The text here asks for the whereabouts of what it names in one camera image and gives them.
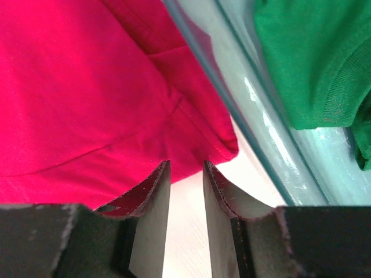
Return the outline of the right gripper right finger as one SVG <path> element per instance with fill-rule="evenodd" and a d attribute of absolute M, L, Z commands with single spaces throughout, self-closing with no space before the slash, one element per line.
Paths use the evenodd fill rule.
<path fill-rule="evenodd" d="M 203 192 L 213 277 L 370 276 L 370 207 L 270 207 L 208 161 Z"/>

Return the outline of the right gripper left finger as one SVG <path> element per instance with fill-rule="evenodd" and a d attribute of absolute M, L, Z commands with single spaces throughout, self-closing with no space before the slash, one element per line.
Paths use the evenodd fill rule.
<path fill-rule="evenodd" d="M 3 204 L 2 277 L 161 277 L 171 182 L 164 161 L 140 184 L 91 210 Z"/>

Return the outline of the red t shirt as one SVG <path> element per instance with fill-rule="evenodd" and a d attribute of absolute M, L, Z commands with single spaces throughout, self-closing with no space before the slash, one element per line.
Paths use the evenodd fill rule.
<path fill-rule="evenodd" d="M 230 115 L 161 1 L 1 2 L 1 202 L 98 208 L 164 160 L 238 154 Z"/>

